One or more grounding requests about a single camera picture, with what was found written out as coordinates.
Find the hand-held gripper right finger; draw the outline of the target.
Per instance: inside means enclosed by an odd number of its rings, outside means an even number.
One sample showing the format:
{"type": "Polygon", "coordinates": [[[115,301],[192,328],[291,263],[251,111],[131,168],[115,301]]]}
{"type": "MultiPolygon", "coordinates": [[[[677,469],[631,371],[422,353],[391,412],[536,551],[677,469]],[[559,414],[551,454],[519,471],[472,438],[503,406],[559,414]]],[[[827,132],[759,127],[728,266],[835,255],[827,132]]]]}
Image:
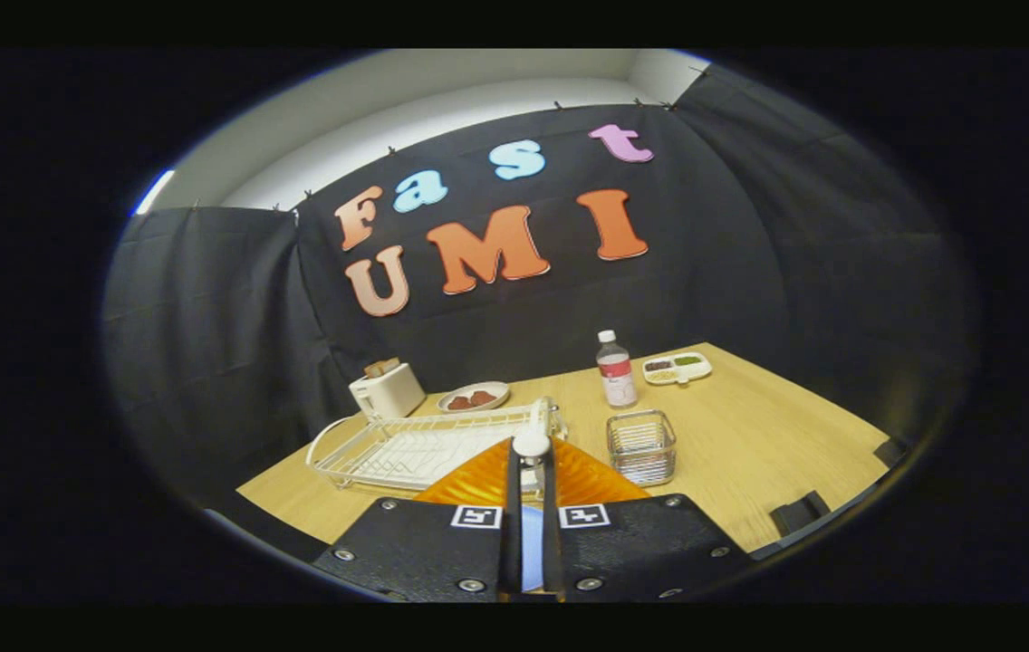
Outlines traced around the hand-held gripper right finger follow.
{"type": "Polygon", "coordinates": [[[689,496],[610,498],[609,472],[557,441],[544,461],[543,590],[563,603],[697,601],[726,593],[755,560],[689,496]]]}

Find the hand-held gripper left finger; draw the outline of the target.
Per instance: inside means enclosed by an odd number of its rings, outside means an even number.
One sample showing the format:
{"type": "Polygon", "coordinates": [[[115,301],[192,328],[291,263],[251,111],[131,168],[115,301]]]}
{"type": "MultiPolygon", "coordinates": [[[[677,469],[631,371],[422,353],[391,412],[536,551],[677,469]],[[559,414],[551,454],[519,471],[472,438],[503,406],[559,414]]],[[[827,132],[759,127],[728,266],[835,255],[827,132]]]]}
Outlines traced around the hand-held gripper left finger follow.
{"type": "Polygon", "coordinates": [[[522,582],[520,507],[381,498],[311,565],[366,597],[501,602],[522,582]]]}

